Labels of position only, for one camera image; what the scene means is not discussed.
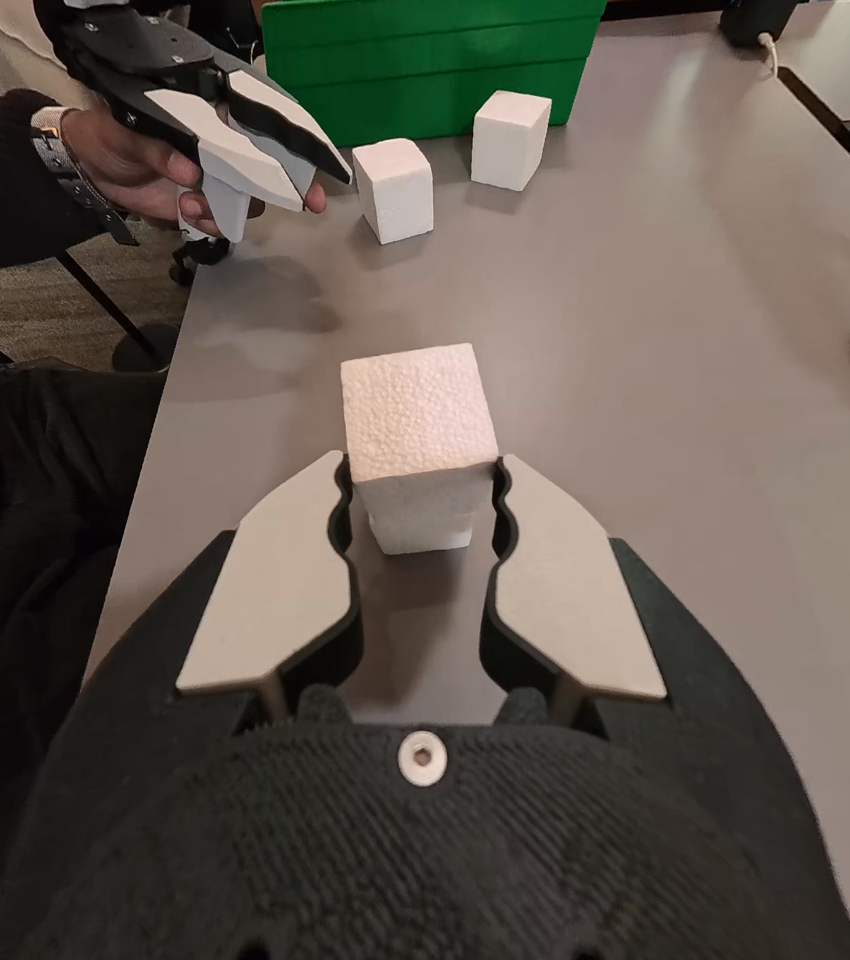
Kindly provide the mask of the black chair base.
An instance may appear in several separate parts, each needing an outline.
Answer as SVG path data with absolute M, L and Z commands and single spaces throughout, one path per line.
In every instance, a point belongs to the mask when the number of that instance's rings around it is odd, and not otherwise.
M 121 329 L 123 337 L 111 355 L 111 367 L 120 374 L 154 374 L 168 366 L 169 354 L 136 327 L 119 306 L 96 284 L 66 251 L 56 257 L 58 263 L 94 302 Z

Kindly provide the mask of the black desktop device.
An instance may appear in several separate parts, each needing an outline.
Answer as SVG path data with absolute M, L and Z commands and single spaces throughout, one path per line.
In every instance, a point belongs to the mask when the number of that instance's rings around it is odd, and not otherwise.
M 719 18 L 719 30 L 737 49 L 761 46 L 765 34 L 776 42 L 797 5 L 797 1 L 728 1 Z

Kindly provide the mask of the grey desk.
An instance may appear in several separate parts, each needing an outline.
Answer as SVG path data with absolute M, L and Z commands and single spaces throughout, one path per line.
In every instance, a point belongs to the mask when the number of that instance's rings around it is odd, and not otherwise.
M 607 23 L 522 193 L 421 146 L 434 228 L 270 208 L 195 278 L 87 673 L 344 447 L 341 361 L 474 346 L 500 450 L 626 540 L 759 694 L 850 908 L 850 157 L 713 17 Z

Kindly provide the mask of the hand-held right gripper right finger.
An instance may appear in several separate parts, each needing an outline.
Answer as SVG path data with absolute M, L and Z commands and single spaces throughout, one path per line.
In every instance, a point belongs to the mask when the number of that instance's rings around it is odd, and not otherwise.
M 495 564 L 479 660 L 503 691 L 536 692 L 574 726 L 596 702 L 665 705 L 669 692 L 612 541 L 570 494 L 514 454 L 495 466 Z

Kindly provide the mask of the white foam block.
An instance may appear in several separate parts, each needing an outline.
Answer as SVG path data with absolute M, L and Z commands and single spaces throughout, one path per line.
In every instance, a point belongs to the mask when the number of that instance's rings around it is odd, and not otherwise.
M 467 547 L 499 446 L 465 342 L 344 361 L 347 454 L 387 556 Z
M 471 180 L 524 191 L 541 162 L 550 118 L 550 98 L 496 91 L 475 116 Z
M 433 231 L 431 164 L 412 140 L 356 147 L 352 159 L 361 213 L 381 245 Z

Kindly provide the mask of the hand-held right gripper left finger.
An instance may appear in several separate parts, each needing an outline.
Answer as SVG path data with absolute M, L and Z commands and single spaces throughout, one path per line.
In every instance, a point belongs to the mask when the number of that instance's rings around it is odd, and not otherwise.
M 271 719 L 312 684 L 339 686 L 362 656 L 352 484 L 334 449 L 239 522 L 176 679 L 186 696 L 252 691 Z

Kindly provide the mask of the person's left hand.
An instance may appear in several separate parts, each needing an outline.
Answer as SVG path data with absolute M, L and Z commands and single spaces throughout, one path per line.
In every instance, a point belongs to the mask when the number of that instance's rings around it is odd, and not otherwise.
M 97 192 L 155 227 L 186 224 L 221 237 L 198 165 L 166 143 L 121 126 L 106 109 L 69 110 L 61 137 Z

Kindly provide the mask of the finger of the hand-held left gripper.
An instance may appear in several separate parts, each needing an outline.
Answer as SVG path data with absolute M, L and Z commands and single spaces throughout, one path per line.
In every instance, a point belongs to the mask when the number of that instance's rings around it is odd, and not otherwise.
M 285 168 L 303 203 L 317 171 L 344 185 L 352 183 L 349 163 L 311 114 L 287 94 L 243 70 L 227 74 L 225 92 L 226 124 Z
M 304 203 L 285 168 L 215 108 L 190 93 L 156 89 L 145 96 L 196 135 L 202 191 L 213 214 L 246 214 L 251 198 L 300 212 Z

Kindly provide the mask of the green plastic bin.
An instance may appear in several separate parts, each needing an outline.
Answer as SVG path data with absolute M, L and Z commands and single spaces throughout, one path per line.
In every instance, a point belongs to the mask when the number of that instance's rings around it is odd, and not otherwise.
M 300 1 L 262 8 L 270 78 L 339 148 L 463 136 L 498 91 L 567 124 L 604 1 Z

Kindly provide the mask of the person's black clothed body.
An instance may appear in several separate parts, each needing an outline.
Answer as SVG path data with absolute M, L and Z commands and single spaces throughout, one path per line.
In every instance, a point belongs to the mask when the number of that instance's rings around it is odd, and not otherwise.
M 0 873 L 78 691 L 165 382 L 0 352 Z

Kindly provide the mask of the silver wristwatch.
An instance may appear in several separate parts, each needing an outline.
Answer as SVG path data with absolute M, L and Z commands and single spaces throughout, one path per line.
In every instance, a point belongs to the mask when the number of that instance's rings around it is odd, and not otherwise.
M 139 246 L 139 241 L 127 225 L 128 212 L 97 190 L 62 137 L 62 121 L 72 112 L 70 107 L 47 105 L 32 114 L 30 136 L 36 154 L 62 190 L 80 208 L 93 214 L 104 231 L 119 245 Z

